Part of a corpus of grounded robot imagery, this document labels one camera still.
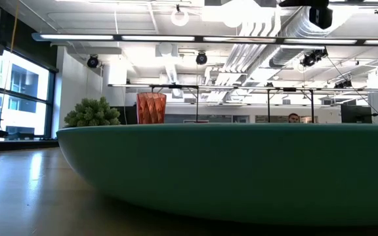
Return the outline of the silver ceiling air duct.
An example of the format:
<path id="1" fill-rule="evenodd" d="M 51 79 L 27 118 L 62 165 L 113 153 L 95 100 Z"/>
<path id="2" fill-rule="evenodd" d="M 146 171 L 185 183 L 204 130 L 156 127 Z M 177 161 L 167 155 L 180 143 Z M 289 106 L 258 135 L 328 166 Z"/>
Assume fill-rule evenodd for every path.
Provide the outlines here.
<path id="1" fill-rule="evenodd" d="M 303 7 L 282 30 L 282 37 L 325 37 L 329 34 L 328 29 L 321 29 L 309 20 L 310 7 Z M 302 49 L 278 48 L 270 59 L 271 68 L 282 68 L 286 66 L 294 57 L 302 53 Z"/>

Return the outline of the black computer monitor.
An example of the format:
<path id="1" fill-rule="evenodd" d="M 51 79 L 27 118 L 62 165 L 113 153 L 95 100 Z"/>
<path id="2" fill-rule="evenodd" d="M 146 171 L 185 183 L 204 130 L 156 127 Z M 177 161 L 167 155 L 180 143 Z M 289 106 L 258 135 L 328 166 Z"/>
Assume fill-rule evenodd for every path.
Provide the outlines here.
<path id="1" fill-rule="evenodd" d="M 341 106 L 342 123 L 372 123 L 371 108 L 365 106 Z"/>

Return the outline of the black workstation frame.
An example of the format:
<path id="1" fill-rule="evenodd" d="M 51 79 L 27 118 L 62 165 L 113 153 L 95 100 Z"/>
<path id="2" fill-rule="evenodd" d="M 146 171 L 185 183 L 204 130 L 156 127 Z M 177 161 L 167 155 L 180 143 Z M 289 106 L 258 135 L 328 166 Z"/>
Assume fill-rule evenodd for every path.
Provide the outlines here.
<path id="1" fill-rule="evenodd" d="M 267 117 L 268 122 L 271 123 L 270 118 L 270 92 L 280 91 L 283 92 L 301 92 L 303 93 L 311 102 L 311 117 L 312 117 L 312 123 L 315 123 L 315 114 L 314 114 L 314 90 L 311 88 L 296 88 L 296 87 L 266 87 L 266 95 L 267 95 Z"/>
<path id="2" fill-rule="evenodd" d="M 196 98 L 196 120 L 195 123 L 199 123 L 199 96 L 200 96 L 200 87 L 198 85 L 178 85 L 178 84 L 164 84 L 164 85 L 148 85 L 152 91 L 156 87 L 158 88 L 168 88 L 168 89 L 188 89 L 190 92 L 192 92 L 192 89 L 196 90 L 196 94 L 194 94 Z"/>

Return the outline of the small green artificial plant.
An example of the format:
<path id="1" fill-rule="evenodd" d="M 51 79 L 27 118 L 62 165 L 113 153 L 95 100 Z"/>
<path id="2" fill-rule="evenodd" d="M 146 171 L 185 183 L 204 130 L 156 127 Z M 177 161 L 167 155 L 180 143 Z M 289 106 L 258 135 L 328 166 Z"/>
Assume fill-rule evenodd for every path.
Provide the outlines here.
<path id="1" fill-rule="evenodd" d="M 66 127 L 119 125 L 120 112 L 111 108 L 107 99 L 83 98 L 64 118 Z"/>

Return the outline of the teal round plate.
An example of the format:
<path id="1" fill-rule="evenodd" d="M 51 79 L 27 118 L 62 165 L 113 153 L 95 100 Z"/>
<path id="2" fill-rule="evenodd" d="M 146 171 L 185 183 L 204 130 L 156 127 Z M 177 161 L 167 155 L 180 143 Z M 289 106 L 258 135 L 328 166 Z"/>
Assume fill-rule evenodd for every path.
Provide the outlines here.
<path id="1" fill-rule="evenodd" d="M 132 205 L 254 224 L 378 225 L 378 125 L 118 125 L 57 138 L 80 177 Z"/>

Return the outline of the long ceiling light strip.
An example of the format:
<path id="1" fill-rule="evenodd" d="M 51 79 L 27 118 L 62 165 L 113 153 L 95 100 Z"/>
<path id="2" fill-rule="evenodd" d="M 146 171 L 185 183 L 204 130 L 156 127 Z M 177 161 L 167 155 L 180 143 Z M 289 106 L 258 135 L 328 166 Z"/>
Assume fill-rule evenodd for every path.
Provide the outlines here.
<path id="1" fill-rule="evenodd" d="M 49 34 L 33 33 L 35 41 L 100 41 L 100 42 L 171 42 L 171 43 L 218 43 L 246 45 L 319 45 L 378 47 L 375 39 L 342 38 L 293 38 L 293 37 L 248 37 L 248 36 L 204 36 L 204 35 L 101 35 L 101 34 Z"/>

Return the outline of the black aluminium table frame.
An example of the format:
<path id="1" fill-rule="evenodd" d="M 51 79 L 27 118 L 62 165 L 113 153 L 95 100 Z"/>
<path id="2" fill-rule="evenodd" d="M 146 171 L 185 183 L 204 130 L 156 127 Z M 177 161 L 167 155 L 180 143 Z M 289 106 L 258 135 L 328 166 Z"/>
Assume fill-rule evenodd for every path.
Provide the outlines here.
<path id="1" fill-rule="evenodd" d="M 26 149 L 58 148 L 57 140 L 15 140 L 1 141 L 0 151 L 17 151 Z"/>

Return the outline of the red faceted cup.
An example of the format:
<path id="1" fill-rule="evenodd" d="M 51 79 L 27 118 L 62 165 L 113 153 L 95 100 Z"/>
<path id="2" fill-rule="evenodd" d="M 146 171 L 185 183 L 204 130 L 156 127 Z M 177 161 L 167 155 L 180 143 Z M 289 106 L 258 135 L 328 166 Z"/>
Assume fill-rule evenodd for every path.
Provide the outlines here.
<path id="1" fill-rule="evenodd" d="M 141 92 L 136 96 L 138 124 L 164 123 L 167 96 L 158 92 Z"/>

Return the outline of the large office window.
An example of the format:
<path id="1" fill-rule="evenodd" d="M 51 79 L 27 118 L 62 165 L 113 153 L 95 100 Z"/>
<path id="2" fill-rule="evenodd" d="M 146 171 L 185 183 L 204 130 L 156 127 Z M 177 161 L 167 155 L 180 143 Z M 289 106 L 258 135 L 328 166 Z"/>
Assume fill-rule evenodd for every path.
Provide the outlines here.
<path id="1" fill-rule="evenodd" d="M 7 50 L 0 55 L 0 131 L 6 140 L 51 137 L 54 73 Z"/>

